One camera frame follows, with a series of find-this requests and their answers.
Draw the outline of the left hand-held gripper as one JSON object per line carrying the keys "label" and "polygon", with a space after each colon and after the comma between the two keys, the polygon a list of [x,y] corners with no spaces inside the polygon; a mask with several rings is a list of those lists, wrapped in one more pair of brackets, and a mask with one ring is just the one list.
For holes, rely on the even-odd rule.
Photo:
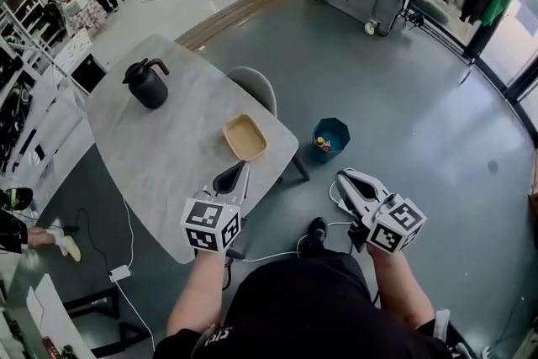
{"label": "left hand-held gripper", "polygon": [[229,249],[241,231],[241,206],[250,176],[250,164],[241,160],[186,200],[180,224],[193,249],[215,253]]}

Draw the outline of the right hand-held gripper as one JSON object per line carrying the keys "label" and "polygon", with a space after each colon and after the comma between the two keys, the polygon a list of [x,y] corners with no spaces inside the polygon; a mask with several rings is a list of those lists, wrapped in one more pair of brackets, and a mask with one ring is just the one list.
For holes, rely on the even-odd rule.
{"label": "right hand-held gripper", "polygon": [[427,221],[410,199],[388,191],[380,180],[364,172],[347,167],[336,174],[335,185],[356,216],[348,235],[357,250],[372,245],[395,255],[416,239]]}

